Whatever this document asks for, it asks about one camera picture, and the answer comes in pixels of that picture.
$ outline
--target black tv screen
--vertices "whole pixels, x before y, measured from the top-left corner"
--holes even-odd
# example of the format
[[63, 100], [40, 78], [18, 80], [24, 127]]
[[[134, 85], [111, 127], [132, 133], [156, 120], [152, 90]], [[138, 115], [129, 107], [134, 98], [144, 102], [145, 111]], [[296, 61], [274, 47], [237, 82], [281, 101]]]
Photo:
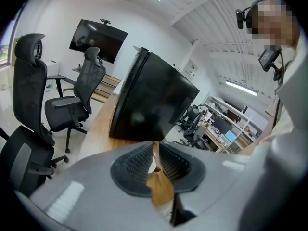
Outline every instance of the black tv screen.
[[114, 63], [128, 33], [102, 23], [81, 20], [72, 38], [70, 49], [85, 52], [96, 46], [101, 49], [98, 56]]

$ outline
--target black refrigerator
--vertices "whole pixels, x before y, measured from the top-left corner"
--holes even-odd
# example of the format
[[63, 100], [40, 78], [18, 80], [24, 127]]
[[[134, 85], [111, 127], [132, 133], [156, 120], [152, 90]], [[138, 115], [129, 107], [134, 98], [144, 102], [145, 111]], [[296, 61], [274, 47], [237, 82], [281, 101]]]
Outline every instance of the black refrigerator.
[[123, 82], [110, 123], [111, 137], [161, 141], [199, 89], [159, 56], [140, 48]]

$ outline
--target desk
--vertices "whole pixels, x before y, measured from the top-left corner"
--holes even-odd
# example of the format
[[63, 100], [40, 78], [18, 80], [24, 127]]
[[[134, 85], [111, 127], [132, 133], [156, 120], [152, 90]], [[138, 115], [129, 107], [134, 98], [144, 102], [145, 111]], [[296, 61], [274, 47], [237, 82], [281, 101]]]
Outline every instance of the desk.
[[217, 153], [227, 151], [227, 148], [224, 147], [221, 143], [219, 143], [214, 137], [214, 135], [211, 134], [208, 130], [205, 130], [204, 134], [206, 134], [211, 139], [211, 141], [214, 142], [214, 144], [218, 147], [218, 150], [216, 151]]
[[[117, 95], [111, 94], [102, 106], [81, 145], [77, 161], [93, 154], [139, 143], [139, 141], [121, 140], [109, 137], [109, 125], [117, 98]], [[153, 146], [153, 155], [156, 165], [162, 169], [159, 163], [159, 148], [157, 144]], [[154, 206], [160, 206], [173, 200], [173, 186], [162, 170], [157, 173], [149, 174], [147, 186], [152, 189], [152, 202]]]

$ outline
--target white ceiling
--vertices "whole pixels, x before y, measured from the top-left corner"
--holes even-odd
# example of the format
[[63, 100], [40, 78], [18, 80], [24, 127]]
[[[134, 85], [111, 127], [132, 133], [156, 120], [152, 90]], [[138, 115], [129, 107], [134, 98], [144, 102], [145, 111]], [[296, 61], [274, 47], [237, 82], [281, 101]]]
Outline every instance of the white ceiling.
[[212, 68], [219, 82], [231, 80], [259, 92], [268, 103], [277, 84], [273, 73], [265, 73], [258, 62], [263, 52], [246, 29], [236, 25], [235, 9], [249, 7], [255, 0], [127, 0], [160, 16], [190, 43], [200, 40], [209, 51]]

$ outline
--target person's arm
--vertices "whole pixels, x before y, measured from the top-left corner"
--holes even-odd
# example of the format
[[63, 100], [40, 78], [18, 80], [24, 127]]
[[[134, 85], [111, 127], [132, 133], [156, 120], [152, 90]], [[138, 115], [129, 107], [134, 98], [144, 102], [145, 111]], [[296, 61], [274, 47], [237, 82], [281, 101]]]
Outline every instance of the person's arm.
[[238, 155], [250, 156], [254, 151], [254, 149], [259, 145], [260, 141], [271, 134], [271, 131], [273, 129], [273, 123], [274, 123], [274, 117], [271, 116], [268, 124], [261, 133], [260, 137], [255, 142], [253, 142], [252, 144], [246, 146], [243, 150], [241, 150], [238, 153]]

